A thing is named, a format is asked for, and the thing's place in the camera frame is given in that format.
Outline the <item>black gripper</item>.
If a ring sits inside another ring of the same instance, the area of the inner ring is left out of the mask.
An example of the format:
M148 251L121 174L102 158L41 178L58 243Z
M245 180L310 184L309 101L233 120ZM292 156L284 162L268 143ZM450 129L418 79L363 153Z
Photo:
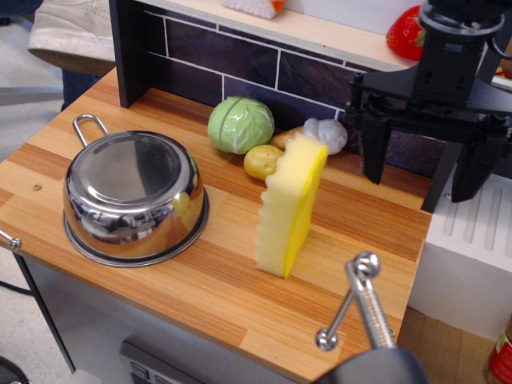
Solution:
M511 96L478 75L484 50L498 52L501 25L428 26L416 66L354 74L346 120L359 131L364 175L382 179L392 130L464 145L452 182L452 202L475 197L510 142Z

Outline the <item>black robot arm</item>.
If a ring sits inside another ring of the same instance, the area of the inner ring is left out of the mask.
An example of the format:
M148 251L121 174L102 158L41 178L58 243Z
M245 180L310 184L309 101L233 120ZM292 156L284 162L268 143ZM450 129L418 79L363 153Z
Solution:
M511 34L509 1L427 1L422 57L406 70L356 73L347 120L359 131L364 175L382 178L394 130L461 145L453 202L472 199L511 153L511 95L483 77L489 57L506 59L500 33Z

